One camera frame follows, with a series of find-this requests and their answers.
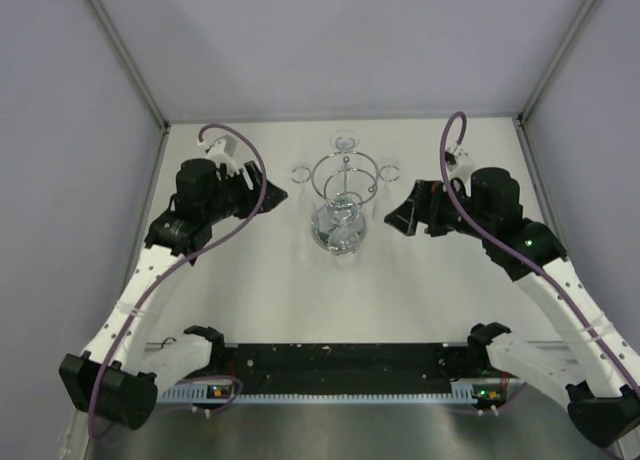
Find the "ribbed champagne flute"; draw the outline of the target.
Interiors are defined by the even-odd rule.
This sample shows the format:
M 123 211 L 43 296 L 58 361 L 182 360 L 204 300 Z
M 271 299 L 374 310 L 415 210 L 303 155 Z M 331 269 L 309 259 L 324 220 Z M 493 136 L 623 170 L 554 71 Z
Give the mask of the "ribbed champagne flute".
M 383 183 L 396 182 L 401 175 L 401 168 L 395 164 L 386 164 L 379 169 L 379 178 Z
M 291 181 L 301 185 L 309 182 L 311 179 L 311 169 L 305 165 L 298 165 L 291 170 Z

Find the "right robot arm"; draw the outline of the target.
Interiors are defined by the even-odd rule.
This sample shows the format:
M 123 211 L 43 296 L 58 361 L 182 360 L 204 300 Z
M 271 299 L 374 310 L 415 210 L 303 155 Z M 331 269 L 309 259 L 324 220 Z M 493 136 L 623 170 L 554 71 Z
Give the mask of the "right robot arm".
M 473 172 L 468 184 L 418 180 L 384 218 L 405 236 L 420 224 L 431 237 L 456 232 L 481 241 L 489 259 L 544 313 L 576 364 L 516 337 L 497 322 L 475 326 L 466 360 L 476 374 L 507 372 L 565 408 L 589 442 L 608 448 L 639 427 L 639 354 L 579 279 L 544 224 L 523 214 L 520 186 L 502 168 Z

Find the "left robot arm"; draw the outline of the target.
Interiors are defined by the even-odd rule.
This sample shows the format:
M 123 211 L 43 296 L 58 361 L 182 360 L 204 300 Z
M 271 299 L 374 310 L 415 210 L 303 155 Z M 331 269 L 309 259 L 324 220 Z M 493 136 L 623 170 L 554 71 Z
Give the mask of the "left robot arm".
M 224 370 L 223 336 L 211 327 L 188 327 L 154 354 L 146 345 L 180 273 L 218 245 L 214 226 L 228 218 L 247 225 L 287 197 L 253 161 L 240 169 L 205 158 L 182 163 L 168 207 L 150 224 L 134 273 L 108 319 L 81 354 L 68 354 L 60 364 L 61 380 L 74 407 L 87 414 L 91 435 L 96 419 L 137 430 L 159 396 L 185 377 Z

